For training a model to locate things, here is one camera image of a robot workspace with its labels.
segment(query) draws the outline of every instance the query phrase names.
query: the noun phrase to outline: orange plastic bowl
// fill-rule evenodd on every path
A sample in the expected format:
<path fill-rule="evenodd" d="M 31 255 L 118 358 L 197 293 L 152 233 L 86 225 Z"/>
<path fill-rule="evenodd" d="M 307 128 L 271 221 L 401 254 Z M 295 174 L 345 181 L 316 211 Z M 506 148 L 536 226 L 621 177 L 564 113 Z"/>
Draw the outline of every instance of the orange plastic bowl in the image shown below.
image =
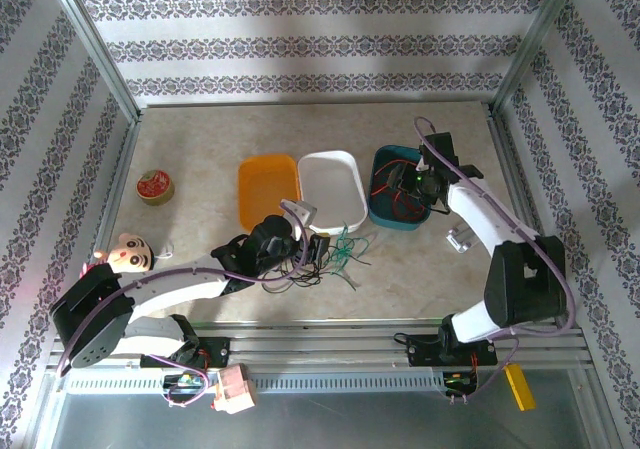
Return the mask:
<path fill-rule="evenodd" d="M 282 199 L 300 199 L 296 161 L 286 154 L 245 159 L 238 168 L 238 215 L 247 232 L 271 215 L 282 215 Z"/>

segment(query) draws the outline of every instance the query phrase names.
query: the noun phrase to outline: patterned wallpaper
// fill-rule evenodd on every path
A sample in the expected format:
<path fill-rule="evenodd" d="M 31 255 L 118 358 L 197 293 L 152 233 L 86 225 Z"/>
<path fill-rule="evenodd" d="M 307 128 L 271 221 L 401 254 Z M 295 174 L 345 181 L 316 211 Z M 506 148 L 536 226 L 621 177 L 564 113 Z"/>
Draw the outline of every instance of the patterned wallpaper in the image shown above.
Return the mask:
<path fill-rule="evenodd" d="M 542 0 L 84 0 L 138 104 L 489 100 Z"/>
<path fill-rule="evenodd" d="M 504 114 L 625 447 L 640 446 L 637 1 L 567 0 Z"/>
<path fill-rule="evenodd" d="M 57 0 L 0 0 L 0 448 L 21 447 L 49 306 L 97 237 L 127 121 Z"/>

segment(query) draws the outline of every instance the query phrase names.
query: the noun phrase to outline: plush toy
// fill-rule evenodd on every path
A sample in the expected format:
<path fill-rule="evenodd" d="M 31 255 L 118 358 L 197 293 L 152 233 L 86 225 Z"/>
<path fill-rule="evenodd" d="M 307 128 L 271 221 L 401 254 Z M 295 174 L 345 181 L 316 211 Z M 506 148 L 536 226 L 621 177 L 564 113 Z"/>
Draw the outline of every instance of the plush toy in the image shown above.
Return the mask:
<path fill-rule="evenodd" d="M 82 266 L 80 277 L 96 264 L 109 264 L 114 273 L 145 272 L 153 269 L 154 255 L 144 239 L 134 234 L 120 234 L 118 244 L 109 253 L 96 251 L 93 256 L 98 259 L 95 264 Z"/>

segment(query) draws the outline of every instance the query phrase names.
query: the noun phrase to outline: yellow block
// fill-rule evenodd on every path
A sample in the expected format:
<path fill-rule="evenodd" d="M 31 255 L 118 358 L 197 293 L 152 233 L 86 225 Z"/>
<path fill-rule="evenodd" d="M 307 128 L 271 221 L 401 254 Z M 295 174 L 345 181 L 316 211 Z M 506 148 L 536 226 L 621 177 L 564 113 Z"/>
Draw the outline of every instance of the yellow block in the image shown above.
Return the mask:
<path fill-rule="evenodd" d="M 513 391 L 513 395 L 516 398 L 518 407 L 521 411 L 529 411 L 536 408 L 536 401 L 533 399 L 529 384 L 522 373 L 522 368 L 519 364 L 509 364 L 504 368 L 504 372 L 507 373 L 507 379 L 509 385 Z"/>

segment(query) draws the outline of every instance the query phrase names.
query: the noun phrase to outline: white plastic bowl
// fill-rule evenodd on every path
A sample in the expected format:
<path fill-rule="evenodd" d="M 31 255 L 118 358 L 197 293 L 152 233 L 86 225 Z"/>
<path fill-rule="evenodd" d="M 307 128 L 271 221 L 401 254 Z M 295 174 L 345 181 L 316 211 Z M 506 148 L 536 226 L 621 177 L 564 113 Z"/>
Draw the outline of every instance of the white plastic bowl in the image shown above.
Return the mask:
<path fill-rule="evenodd" d="M 302 200 L 318 209 L 309 227 L 332 236 L 345 224 L 353 232 L 367 218 L 367 200 L 356 160 L 345 151 L 308 154 L 298 161 Z"/>

